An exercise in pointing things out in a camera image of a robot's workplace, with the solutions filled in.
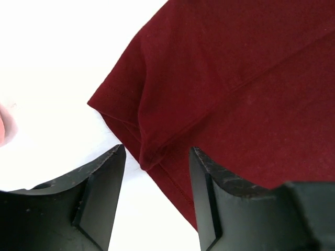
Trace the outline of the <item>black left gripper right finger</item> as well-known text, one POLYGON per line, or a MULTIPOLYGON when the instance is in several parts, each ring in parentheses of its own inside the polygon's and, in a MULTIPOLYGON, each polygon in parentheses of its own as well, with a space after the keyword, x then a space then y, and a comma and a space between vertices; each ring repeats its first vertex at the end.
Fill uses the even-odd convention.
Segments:
POLYGON ((334 183, 287 182, 266 189, 189 151, 202 250, 334 250, 334 183))

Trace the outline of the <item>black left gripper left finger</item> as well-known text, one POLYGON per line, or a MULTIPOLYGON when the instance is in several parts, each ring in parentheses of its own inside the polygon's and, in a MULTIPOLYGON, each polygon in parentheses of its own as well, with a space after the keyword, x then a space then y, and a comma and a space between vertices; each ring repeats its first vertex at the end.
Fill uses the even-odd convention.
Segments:
POLYGON ((125 160, 116 145, 30 190, 1 192, 1 250, 108 250, 125 160))

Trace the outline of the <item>dark red t shirt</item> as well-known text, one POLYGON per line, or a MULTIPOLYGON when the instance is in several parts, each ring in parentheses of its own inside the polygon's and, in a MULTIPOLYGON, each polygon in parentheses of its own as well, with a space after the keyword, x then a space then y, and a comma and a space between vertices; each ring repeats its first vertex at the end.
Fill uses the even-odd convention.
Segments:
POLYGON ((334 1, 168 1, 88 101, 192 226, 188 153, 334 180, 334 1))

